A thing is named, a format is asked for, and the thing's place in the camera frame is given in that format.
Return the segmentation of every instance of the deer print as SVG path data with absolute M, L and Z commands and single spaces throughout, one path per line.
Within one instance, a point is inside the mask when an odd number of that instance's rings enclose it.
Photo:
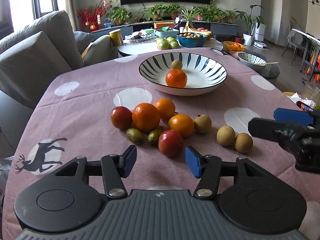
M 48 143 L 38 143 L 39 148 L 36 152 L 36 156 L 33 160 L 33 162 L 31 161 L 26 161 L 24 155 L 20 155 L 20 159 L 17 161 L 22 163 L 22 167 L 19 167 L 16 164 L 16 174 L 20 173 L 22 170 L 26 170 L 26 171 L 37 171 L 39 170 L 40 172 L 46 171 L 48 169 L 50 169 L 53 165 L 50 165 L 47 168 L 42 168 L 42 165 L 44 164 L 60 164 L 62 165 L 62 162 L 56 162 L 56 161 L 45 161 L 45 154 L 47 152 L 50 152 L 52 149 L 55 150 L 61 150 L 64 152 L 64 148 L 62 147 L 56 147 L 52 144 L 54 144 L 57 141 L 68 141 L 67 138 L 59 138 L 59 139 L 55 139 L 52 142 L 48 142 Z

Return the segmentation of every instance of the tv stand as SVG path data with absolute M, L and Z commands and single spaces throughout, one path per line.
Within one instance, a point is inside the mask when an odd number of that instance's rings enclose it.
M 130 35 L 133 32 L 140 31 L 141 29 L 149 29 L 153 28 L 154 21 L 147 21 L 147 22 L 138 22 L 138 23 L 129 23 L 119 26 L 113 26 L 111 28 L 103 28 L 97 31 L 92 32 L 95 35 L 95 38 L 93 41 L 95 41 L 97 38 L 109 34 L 109 32 L 121 29 L 122 37 Z M 228 23 L 216 23 L 216 22 L 205 22 L 205 21 L 192 21 L 195 28 L 207 28 L 208 30 L 212 31 L 213 34 L 216 35 L 231 35 L 231 36 L 237 36 L 238 35 L 238 25 L 235 24 L 228 24 Z

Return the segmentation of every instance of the pink tablecloth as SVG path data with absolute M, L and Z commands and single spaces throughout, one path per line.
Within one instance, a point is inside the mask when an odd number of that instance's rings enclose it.
M 227 69 L 227 80 L 217 90 L 202 96 L 164 94 L 154 90 L 138 72 L 142 61 L 161 53 L 151 52 L 78 69 L 52 82 L 32 114 L 12 162 L 4 200 L 4 240 L 13 239 L 21 231 L 13 212 L 13 203 L 20 191 L 76 156 L 85 155 L 88 160 L 99 160 L 107 154 L 121 154 L 131 144 L 125 133 L 111 124 L 109 116 L 115 104 L 132 109 L 138 103 L 154 103 L 166 97 L 175 103 L 181 114 L 192 118 L 208 114 L 214 127 L 212 132 L 193 134 L 185 139 L 185 146 L 192 145 L 201 154 L 214 154 L 224 161 L 235 161 L 239 153 L 217 144 L 215 132 L 219 127 L 229 124 L 237 132 L 243 132 L 247 131 L 246 125 L 254 116 L 271 119 L 278 107 L 296 109 L 278 89 L 233 57 L 208 48 L 175 51 L 197 53 L 217 60 Z M 38 143 L 56 139 L 60 140 L 52 144 L 54 147 L 41 145 L 45 161 L 55 163 L 41 165 L 35 162 L 15 173 L 18 171 L 16 164 L 22 167 L 21 161 L 18 162 L 20 155 L 33 161 L 36 153 L 40 152 Z M 320 188 L 313 187 L 320 184 L 320 176 L 296 171 L 293 156 L 278 144 L 257 138 L 253 141 L 254 149 L 248 155 L 251 160 L 295 187 L 307 201 L 320 202 Z M 138 158 L 131 175 L 124 179 L 128 191 L 169 186 L 188 188 L 193 192 L 197 183 L 183 153 L 168 159 L 146 141 L 138 147 Z M 103 192 L 101 178 L 91 178 L 90 184 Z M 232 179 L 222 178 L 219 190 L 231 184 Z

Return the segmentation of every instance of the blue plastic bowl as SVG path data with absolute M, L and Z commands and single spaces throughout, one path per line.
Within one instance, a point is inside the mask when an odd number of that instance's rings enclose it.
M 177 34 L 178 41 L 181 46 L 187 47 L 187 48 L 200 48 L 204 45 L 207 35 L 201 34 L 201 38 L 186 38 L 186 37 L 180 37 L 180 34 L 185 33 L 179 33 Z

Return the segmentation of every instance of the gray couch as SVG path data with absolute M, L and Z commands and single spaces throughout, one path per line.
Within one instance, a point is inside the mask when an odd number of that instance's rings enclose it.
M 56 11 L 4 37 L 0 40 L 0 90 L 33 109 L 60 74 L 118 57 L 109 35 L 85 51 L 79 51 L 75 35 L 68 14 Z

